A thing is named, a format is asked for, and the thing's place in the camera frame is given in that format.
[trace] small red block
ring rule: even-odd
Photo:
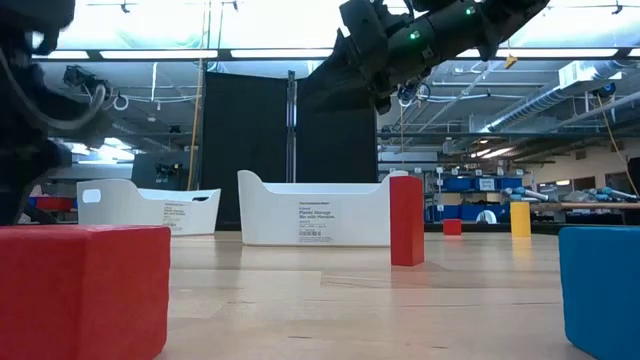
[[[0,360],[151,360],[167,338],[169,228],[0,228]]]
[[[422,180],[391,178],[391,265],[424,262],[424,192]]]
[[[445,235],[462,235],[462,220],[447,219],[442,222],[442,228]]]

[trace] white plastic bin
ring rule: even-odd
[[[122,179],[78,183],[80,225],[166,225],[174,236],[213,235],[220,190],[138,189]]]
[[[246,245],[390,244],[389,177],[381,184],[266,184],[239,171],[238,182]]]

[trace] ceiling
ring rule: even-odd
[[[206,46],[210,48],[331,47],[335,30],[340,26],[337,9],[341,2],[342,0],[248,0],[240,1],[237,11],[230,3],[211,2],[203,13],[202,2],[196,1],[166,1],[162,5],[149,1],[127,1],[130,13],[125,14],[120,8],[121,1],[78,1],[76,20],[62,34],[60,48],[198,48],[203,28]],[[395,12],[405,11],[402,1],[387,3],[391,3]],[[594,0],[593,7],[584,7],[583,4],[583,1],[552,1],[551,8],[535,18],[509,43],[503,44],[503,47],[603,47],[640,44],[640,23],[636,21],[640,18],[640,0],[620,1],[625,8],[617,15],[612,14],[615,1]],[[205,27],[202,26],[203,19],[207,25]],[[439,102],[414,105],[406,108],[401,116],[401,107],[394,98],[392,110],[379,117],[378,128],[390,126],[394,129],[393,126],[396,125],[394,132],[396,129],[403,129],[407,133],[466,132],[470,118],[495,116],[522,101],[522,97],[531,96],[549,84],[557,84],[558,70],[569,62],[520,61],[508,70],[503,64],[495,63],[443,63],[433,70],[427,80],[432,99]],[[320,61],[316,60],[282,60],[205,65],[225,73],[274,78],[286,78],[288,71],[292,70],[297,78],[304,78],[319,64]],[[63,84],[62,76],[67,65],[71,63],[43,63],[47,84],[69,96],[86,100],[87,96],[82,91],[70,89]],[[128,141],[145,151],[179,149],[191,142],[188,133],[191,132],[195,117],[198,63],[159,62],[154,65],[149,62],[87,62],[81,66],[99,78],[108,80],[120,94],[130,99],[126,110],[109,110],[118,124],[113,134],[126,135]],[[488,66],[493,66],[495,70],[485,73],[477,86],[464,94],[464,97],[486,94],[492,96],[462,99],[454,105],[448,103],[462,96],[461,92],[468,89]],[[618,96],[640,91],[639,80],[640,73],[637,69],[626,69],[623,80],[618,82]],[[541,115],[564,120],[584,109],[584,98],[577,96],[551,107]],[[404,128],[397,126],[401,122],[404,123]],[[159,133],[168,133],[176,125],[186,134],[159,136]],[[600,119],[574,125],[578,127],[566,130],[602,131]],[[442,144],[446,137],[416,138],[408,145]],[[383,144],[397,145],[399,142],[392,139],[383,141]]]

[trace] tall red block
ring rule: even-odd
[[[446,219],[442,221],[442,230],[445,235],[462,235],[462,220]]]
[[[391,178],[391,265],[424,262],[424,192],[422,180]]]
[[[164,347],[169,228],[0,228],[0,360],[151,360]]]

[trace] yellow block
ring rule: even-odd
[[[517,238],[531,237],[531,210],[528,202],[511,203],[511,235]]]

